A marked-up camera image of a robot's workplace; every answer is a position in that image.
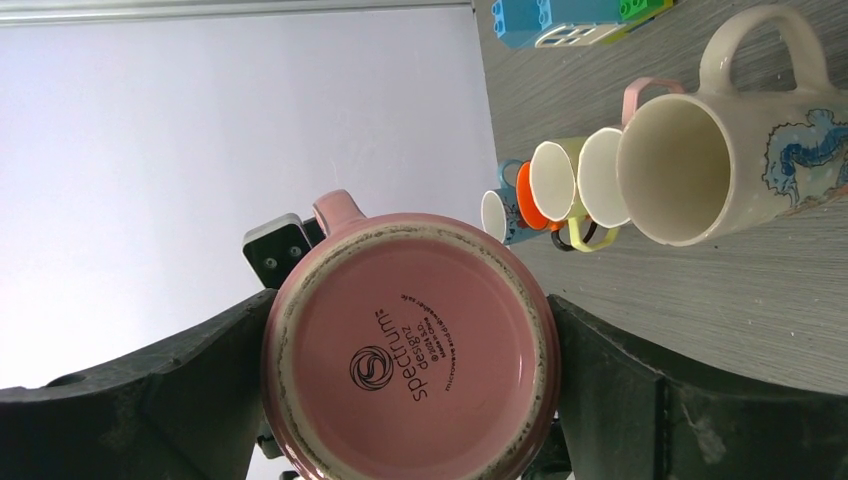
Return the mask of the blue floral mug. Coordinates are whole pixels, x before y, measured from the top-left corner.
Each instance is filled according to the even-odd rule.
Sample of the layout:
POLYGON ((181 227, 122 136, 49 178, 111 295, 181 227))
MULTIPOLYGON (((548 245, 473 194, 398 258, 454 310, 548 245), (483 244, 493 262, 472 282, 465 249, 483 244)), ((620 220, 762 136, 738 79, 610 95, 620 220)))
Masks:
POLYGON ((534 229, 521 214, 517 199, 517 174, 526 160, 511 159, 499 164, 499 187, 487 190, 481 199, 480 215, 483 230, 501 242, 512 246, 538 237, 545 229, 534 229))

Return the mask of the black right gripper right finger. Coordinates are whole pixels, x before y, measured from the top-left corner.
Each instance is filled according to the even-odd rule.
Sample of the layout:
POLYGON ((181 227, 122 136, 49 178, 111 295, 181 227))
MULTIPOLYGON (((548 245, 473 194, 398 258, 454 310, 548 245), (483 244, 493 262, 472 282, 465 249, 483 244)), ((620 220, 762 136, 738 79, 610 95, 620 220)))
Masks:
POLYGON ((847 399, 681 355, 551 296, 557 419, 528 479, 843 479, 847 399))

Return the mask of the pink faceted mug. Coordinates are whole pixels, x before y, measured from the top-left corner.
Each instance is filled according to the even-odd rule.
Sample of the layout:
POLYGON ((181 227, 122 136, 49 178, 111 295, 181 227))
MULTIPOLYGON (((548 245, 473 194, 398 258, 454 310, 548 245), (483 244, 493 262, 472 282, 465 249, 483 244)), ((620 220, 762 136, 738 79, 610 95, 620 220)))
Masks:
POLYGON ((677 80, 637 78, 624 91, 619 123, 591 134, 579 153, 577 187, 589 216, 601 227, 617 228, 630 221, 618 187, 617 153, 623 131, 639 108, 642 93, 652 87, 662 88, 667 93, 685 92, 677 80))

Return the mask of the tall cream dragon mug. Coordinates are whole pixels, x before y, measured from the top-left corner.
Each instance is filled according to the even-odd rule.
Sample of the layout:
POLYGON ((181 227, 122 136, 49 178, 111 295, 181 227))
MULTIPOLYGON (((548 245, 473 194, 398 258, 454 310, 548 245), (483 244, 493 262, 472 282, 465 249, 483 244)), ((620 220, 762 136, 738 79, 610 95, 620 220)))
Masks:
POLYGON ((847 95, 797 9, 757 6, 727 20, 703 52, 699 83, 642 105, 620 140, 618 185, 644 235, 690 246, 846 194, 847 95), (764 23, 788 47, 791 91, 742 92, 732 82, 741 41, 764 23))

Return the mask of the pink patterned mug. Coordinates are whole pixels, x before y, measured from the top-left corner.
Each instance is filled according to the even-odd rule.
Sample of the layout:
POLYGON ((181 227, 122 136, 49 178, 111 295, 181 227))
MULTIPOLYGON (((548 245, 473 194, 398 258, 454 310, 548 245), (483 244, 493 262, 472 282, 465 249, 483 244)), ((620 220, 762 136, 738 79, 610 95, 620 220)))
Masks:
POLYGON ((504 245, 448 217, 365 216, 344 190, 279 289, 264 412, 303 479, 517 479, 560 386, 551 308, 504 245))

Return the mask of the pale yellow faceted mug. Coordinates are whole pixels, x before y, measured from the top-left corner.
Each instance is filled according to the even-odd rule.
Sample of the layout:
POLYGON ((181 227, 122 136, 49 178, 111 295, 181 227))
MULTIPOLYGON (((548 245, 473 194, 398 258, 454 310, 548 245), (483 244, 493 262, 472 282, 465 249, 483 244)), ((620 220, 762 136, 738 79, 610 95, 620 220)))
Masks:
POLYGON ((539 212, 553 225, 550 234, 556 248, 564 252, 591 253, 610 246, 619 229, 611 228, 602 240, 592 243, 598 224, 583 204, 577 185, 579 154, 586 137, 541 142, 529 166, 529 184, 539 212))

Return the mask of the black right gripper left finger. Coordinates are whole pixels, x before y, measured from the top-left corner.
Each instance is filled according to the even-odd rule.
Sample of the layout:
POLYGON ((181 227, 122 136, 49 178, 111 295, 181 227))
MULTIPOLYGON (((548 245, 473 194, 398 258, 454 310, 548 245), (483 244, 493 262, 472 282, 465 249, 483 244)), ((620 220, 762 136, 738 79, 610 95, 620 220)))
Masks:
POLYGON ((5 479, 242 479, 275 291, 40 388, 1 393, 5 479))

